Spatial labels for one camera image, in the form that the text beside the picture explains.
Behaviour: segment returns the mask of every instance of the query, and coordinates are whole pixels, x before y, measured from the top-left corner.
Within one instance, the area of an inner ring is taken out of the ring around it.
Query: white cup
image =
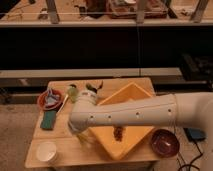
[[[54,142],[45,141],[39,144],[36,158],[44,163],[53,163],[57,158],[57,147]]]

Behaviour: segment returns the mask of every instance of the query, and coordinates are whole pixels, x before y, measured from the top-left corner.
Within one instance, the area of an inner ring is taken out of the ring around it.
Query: gray floor
[[[26,169],[24,167],[25,157],[29,148],[35,123],[38,117],[38,107],[35,104],[29,105],[0,105],[0,170],[1,171],[46,171],[45,168]],[[188,163],[199,153],[194,144],[189,143],[183,133],[183,129],[178,128],[176,135],[181,142],[180,153],[185,162]],[[181,157],[164,159],[158,162],[155,171],[177,171]],[[59,168],[58,170],[70,171],[142,171],[140,164],[118,164],[107,166],[84,166]]]

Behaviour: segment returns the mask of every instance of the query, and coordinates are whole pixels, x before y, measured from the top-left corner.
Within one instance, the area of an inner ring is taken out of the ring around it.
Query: red bowl
[[[151,139],[153,151],[161,157],[173,157],[180,149],[180,143],[172,132],[159,129],[154,132]]]
[[[48,94],[48,91],[45,91],[42,94],[40,94],[39,97],[38,97],[38,99],[37,99],[37,105],[39,106],[39,108],[41,110],[53,110],[53,109],[57,109],[62,104],[63,99],[62,99],[61,92],[58,91],[58,90],[55,90],[55,89],[52,89],[52,92],[55,95],[59,95],[59,101],[56,104],[52,105],[52,106],[45,107],[45,98],[46,98],[46,96]]]

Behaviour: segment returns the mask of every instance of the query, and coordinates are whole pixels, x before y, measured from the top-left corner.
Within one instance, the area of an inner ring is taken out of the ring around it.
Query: green sponge
[[[40,128],[44,130],[53,130],[56,119],[56,113],[57,111],[55,110],[45,111]]]

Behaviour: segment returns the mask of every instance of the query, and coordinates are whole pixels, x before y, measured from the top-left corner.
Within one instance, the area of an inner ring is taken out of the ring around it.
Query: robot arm
[[[213,163],[213,93],[185,93],[96,106],[96,93],[79,93],[69,117],[69,127],[79,133],[91,126],[183,126],[206,132],[207,144],[201,171]]]

